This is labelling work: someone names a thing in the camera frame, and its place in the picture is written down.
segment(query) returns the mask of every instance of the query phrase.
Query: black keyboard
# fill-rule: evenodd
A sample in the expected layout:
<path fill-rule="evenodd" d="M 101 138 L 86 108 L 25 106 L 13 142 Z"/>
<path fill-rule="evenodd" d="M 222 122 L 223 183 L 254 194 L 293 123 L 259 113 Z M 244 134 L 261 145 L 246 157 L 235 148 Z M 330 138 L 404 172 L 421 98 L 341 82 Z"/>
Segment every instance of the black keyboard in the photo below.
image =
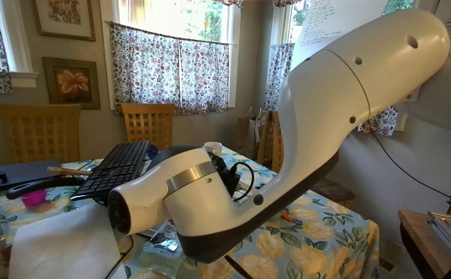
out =
<path fill-rule="evenodd" d="M 105 201 L 111 189 L 130 182 L 140 175 L 149 146 L 150 141 L 116 145 L 100 165 L 93 169 L 93 173 L 84 181 L 84 184 L 72 194 L 71 201 L 84 198 Z"/>

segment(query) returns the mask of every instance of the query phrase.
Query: white mug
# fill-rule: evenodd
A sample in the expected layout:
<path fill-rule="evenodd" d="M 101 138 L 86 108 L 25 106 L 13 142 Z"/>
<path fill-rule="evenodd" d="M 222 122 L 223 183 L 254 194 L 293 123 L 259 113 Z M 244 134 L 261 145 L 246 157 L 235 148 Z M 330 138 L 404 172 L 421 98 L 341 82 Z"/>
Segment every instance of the white mug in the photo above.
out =
<path fill-rule="evenodd" d="M 209 141 L 205 143 L 205 150 L 211 152 L 218 157 L 222 157 L 222 143 L 217 143 L 216 141 Z"/>

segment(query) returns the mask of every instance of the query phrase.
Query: lemon print tablecloth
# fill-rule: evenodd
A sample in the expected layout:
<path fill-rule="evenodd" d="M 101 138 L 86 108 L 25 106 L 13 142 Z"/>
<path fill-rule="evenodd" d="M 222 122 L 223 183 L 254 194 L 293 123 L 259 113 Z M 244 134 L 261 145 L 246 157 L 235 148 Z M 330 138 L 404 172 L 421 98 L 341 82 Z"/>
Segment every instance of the lemon print tablecloth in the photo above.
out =
<path fill-rule="evenodd" d="M 264 166 L 224 148 L 222 157 L 228 166 L 248 163 L 255 172 L 255 186 L 265 184 L 275 173 Z M 84 168 L 94 168 L 95 160 Z M 78 169 L 87 162 L 65 164 Z M 249 185 L 250 172 L 240 166 L 241 181 Z M 91 203 L 70 201 L 74 186 L 50 189 L 47 203 L 25 208 L 20 199 L 0 196 L 0 221 L 4 238 L 12 242 L 20 226 L 45 219 Z M 255 279 L 374 279 L 379 277 L 379 228 L 368 219 L 315 192 L 308 191 L 285 209 L 293 218 L 274 217 L 240 242 L 230 255 Z M 128 277 L 142 278 L 148 270 L 139 263 L 145 240 L 133 236 L 135 245 L 124 259 Z M 131 245 L 128 237 L 118 242 L 121 252 Z M 8 262 L 0 256 L 0 278 L 7 278 Z M 189 258 L 177 272 L 184 279 L 241 279 L 242 276 L 223 258 L 199 264 Z"/>

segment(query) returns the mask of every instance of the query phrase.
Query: metal ring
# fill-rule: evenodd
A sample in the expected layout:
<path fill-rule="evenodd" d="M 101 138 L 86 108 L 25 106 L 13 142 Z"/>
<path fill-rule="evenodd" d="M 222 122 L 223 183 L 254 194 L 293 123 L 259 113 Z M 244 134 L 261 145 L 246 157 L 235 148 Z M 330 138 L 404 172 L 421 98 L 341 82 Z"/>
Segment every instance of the metal ring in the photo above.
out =
<path fill-rule="evenodd" d="M 169 191 L 164 198 L 174 193 L 178 189 L 181 189 L 182 187 L 188 185 L 189 183 L 194 182 L 216 171 L 217 170 L 215 170 L 213 163 L 211 161 L 208 161 L 176 174 L 174 177 L 171 177 L 166 181 Z"/>

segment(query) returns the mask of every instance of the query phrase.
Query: framed picture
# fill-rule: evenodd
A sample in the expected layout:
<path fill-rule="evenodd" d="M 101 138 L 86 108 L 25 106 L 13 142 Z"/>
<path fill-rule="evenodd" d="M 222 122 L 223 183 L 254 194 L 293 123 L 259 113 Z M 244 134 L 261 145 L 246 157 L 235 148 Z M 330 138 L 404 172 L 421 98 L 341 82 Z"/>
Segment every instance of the framed picture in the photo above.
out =
<path fill-rule="evenodd" d="M 80 104 L 100 109 L 96 62 L 43 57 L 50 104 Z"/>
<path fill-rule="evenodd" d="M 96 41 L 91 0 L 31 0 L 38 33 Z"/>

